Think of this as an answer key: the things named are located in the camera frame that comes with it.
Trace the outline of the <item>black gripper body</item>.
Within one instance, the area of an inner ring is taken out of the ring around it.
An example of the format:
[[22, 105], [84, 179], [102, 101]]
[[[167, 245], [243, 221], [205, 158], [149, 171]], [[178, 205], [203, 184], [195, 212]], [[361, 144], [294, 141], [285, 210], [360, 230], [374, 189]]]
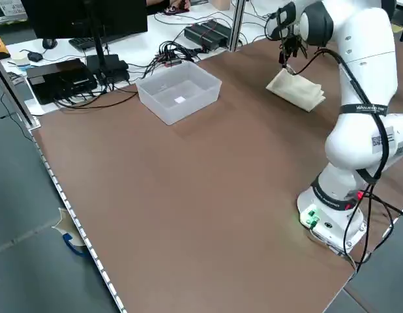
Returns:
[[304, 46], [300, 36], [288, 36], [282, 39], [282, 51], [285, 54], [297, 54], [301, 50], [303, 52]]

